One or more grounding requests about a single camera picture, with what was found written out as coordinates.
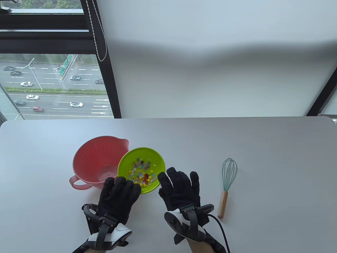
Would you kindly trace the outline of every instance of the car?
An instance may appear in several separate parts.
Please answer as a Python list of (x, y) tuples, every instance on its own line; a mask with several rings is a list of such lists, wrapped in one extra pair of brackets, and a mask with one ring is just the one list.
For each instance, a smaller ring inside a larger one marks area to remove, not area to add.
[(15, 70), (15, 67), (12, 67), (12, 66), (6, 66), (6, 67), (3, 67), (3, 70), (4, 70), (4, 71), (13, 71), (13, 70)]
[(40, 97), (38, 95), (27, 95), (27, 100), (38, 100)]
[(98, 79), (95, 81), (95, 84), (104, 84), (103, 79)]
[(25, 105), (26, 102), (25, 101), (22, 101), (22, 100), (13, 100), (14, 104), (16, 105)]
[(70, 106), (71, 107), (82, 107), (83, 103), (81, 103), (81, 102), (71, 102)]
[(21, 76), (22, 75), (22, 72), (21, 71), (12, 71), (10, 73), (11, 76)]
[(27, 81), (27, 82), (22, 82), (22, 83), (21, 83), (21, 86), (25, 86), (25, 87), (27, 87), (27, 86), (30, 87), (30, 86), (32, 86), (32, 85), (33, 85), (33, 83), (32, 83), (32, 82), (28, 82), (28, 81)]
[(35, 106), (35, 107), (33, 107), (33, 111), (34, 112), (43, 112), (43, 108), (39, 107), (39, 106)]
[(71, 76), (70, 80), (76, 81), (76, 80), (81, 80), (80, 76)]

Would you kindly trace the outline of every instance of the green bowl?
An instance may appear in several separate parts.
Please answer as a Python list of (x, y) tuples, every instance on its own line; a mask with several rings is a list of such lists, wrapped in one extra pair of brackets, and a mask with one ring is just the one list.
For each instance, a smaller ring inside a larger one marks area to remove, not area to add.
[[(146, 147), (140, 147), (135, 148), (133, 150), (130, 150), (128, 153), (126, 153), (118, 165), (117, 175), (123, 176), (126, 179), (130, 179), (130, 170), (133, 169), (133, 163), (137, 162), (137, 159), (140, 159), (140, 161), (144, 161), (145, 163), (151, 162), (149, 171), (153, 170), (153, 173), (158, 176), (160, 172), (165, 172), (165, 163), (163, 157), (161, 155), (151, 149)], [(153, 181), (151, 185), (147, 187), (142, 187), (142, 193), (149, 193), (156, 189), (160, 185), (158, 179)]]

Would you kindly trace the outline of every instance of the white car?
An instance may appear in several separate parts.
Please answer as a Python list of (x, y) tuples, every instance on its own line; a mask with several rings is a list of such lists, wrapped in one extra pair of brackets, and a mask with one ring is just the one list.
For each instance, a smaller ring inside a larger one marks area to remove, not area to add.
[(27, 100), (38, 100), (40, 97), (38, 95), (27, 95)]
[(71, 102), (70, 106), (71, 107), (82, 107), (83, 103), (81, 103), (81, 102)]
[(26, 87), (26, 86), (29, 86), (29, 87), (30, 87), (30, 86), (32, 86), (32, 85), (33, 85), (32, 82), (22, 82), (22, 83), (21, 83), (21, 86), (25, 86), (25, 87)]

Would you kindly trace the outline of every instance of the whisk handle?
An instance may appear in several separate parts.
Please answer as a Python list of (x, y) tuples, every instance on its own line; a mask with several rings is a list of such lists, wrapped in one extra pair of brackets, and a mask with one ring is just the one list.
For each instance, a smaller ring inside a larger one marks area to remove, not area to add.
[(222, 219), (223, 216), (225, 215), (225, 208), (226, 208), (226, 203), (227, 203), (227, 197), (228, 197), (228, 192), (222, 192), (221, 195), (221, 200), (220, 200), (220, 205), (219, 205), (219, 210), (218, 210), (218, 218)]

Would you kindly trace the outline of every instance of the red car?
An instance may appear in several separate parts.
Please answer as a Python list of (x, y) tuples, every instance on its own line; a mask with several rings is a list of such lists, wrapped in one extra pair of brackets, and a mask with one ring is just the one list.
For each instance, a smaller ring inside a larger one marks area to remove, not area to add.
[(43, 108), (42, 108), (42, 107), (39, 107), (39, 106), (35, 106), (35, 107), (33, 107), (33, 111), (34, 111), (34, 112), (42, 112), (42, 111), (43, 111)]

